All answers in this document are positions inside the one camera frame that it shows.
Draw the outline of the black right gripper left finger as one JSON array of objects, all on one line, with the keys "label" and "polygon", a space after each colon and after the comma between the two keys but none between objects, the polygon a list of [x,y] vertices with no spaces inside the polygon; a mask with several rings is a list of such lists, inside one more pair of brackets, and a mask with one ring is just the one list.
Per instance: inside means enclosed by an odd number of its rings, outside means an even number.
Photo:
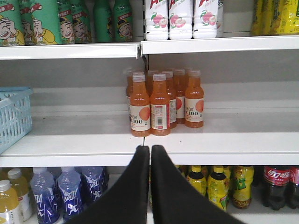
[{"label": "black right gripper left finger", "polygon": [[147,222],[150,149],[138,146],[116,183],[68,224],[145,224]]}]

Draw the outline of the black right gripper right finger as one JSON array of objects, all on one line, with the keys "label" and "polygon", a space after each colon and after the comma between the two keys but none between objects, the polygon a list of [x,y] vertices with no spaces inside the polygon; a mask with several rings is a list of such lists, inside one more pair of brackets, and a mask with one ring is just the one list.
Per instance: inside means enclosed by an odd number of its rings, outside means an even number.
[{"label": "black right gripper right finger", "polygon": [[203,197],[178,171],[165,148],[151,149],[151,194],[156,224],[242,224]]}]

